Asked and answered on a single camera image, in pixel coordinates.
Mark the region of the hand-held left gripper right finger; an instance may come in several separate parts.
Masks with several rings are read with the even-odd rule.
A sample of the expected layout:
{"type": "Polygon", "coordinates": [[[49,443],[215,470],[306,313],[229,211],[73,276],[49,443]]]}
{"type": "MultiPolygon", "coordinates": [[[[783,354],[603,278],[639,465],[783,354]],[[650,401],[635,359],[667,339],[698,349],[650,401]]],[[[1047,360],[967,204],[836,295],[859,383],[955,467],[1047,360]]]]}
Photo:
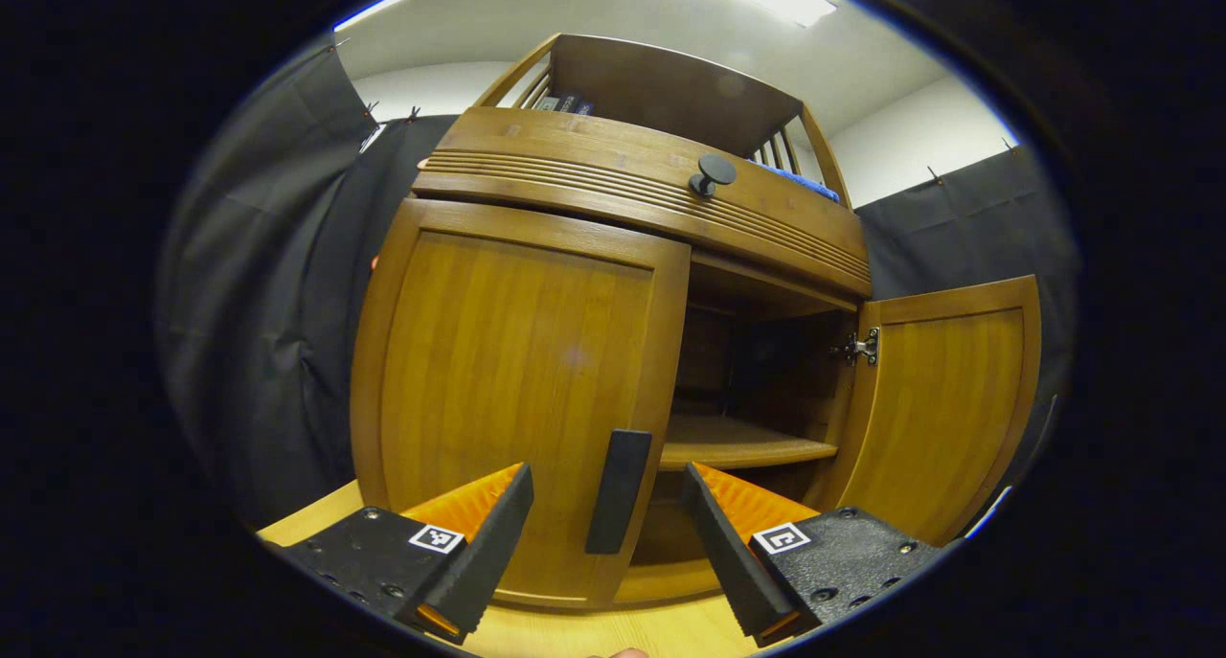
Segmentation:
{"type": "Polygon", "coordinates": [[[702,463],[682,504],[736,622],[758,647],[848,622],[962,549],[932,545],[857,506],[828,511],[702,463]]]}

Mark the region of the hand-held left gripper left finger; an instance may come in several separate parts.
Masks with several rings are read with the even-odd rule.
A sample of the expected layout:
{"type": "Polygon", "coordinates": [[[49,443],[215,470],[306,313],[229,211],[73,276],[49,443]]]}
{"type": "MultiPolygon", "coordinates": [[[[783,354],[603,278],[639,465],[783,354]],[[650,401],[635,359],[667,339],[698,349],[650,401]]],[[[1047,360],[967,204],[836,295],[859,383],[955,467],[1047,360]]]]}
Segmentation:
{"type": "Polygon", "coordinates": [[[535,504],[528,464],[402,512],[364,506],[271,550],[369,613],[463,645],[477,631],[535,504]]]}

